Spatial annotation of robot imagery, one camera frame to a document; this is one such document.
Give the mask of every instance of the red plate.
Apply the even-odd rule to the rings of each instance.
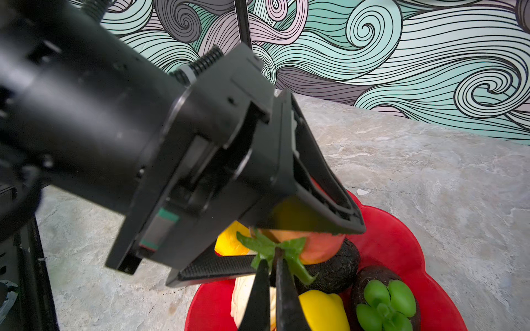
[[[423,252],[412,232],[386,211],[362,205],[353,194],[350,195],[366,223],[365,234],[347,237],[360,251],[359,269],[384,265],[398,274],[418,299],[422,330],[466,331],[455,304],[425,271]],[[191,302],[184,330],[237,331],[230,316],[233,290],[234,280],[201,285]],[[349,300],[344,303],[349,310]]]

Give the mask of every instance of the robotic arm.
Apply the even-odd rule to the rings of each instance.
[[[256,272],[251,256],[214,253],[236,219],[365,231],[294,97],[274,96],[249,47],[214,47],[170,75],[155,64],[65,1],[0,1],[0,179],[19,192],[0,240],[34,213],[42,182],[126,215],[106,265],[133,274],[149,258],[172,268],[172,287]]]

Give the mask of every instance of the patterned wallpaper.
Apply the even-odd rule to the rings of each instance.
[[[278,88],[530,145],[527,0],[249,0],[249,21]],[[116,0],[102,25],[165,71],[239,43],[232,0]]]

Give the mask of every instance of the yellow fruit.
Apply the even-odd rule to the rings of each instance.
[[[237,240],[236,233],[241,232],[243,236],[250,237],[249,229],[238,221],[234,221],[218,237],[215,243],[215,251],[222,256],[246,255],[249,249]]]
[[[338,294],[311,290],[300,294],[299,298],[312,331],[350,331],[348,317]]]

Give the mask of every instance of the wave pattern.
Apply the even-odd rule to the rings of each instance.
[[[277,88],[530,145],[529,1],[250,0],[249,21]],[[165,71],[240,42],[233,0],[115,0],[102,25]]]

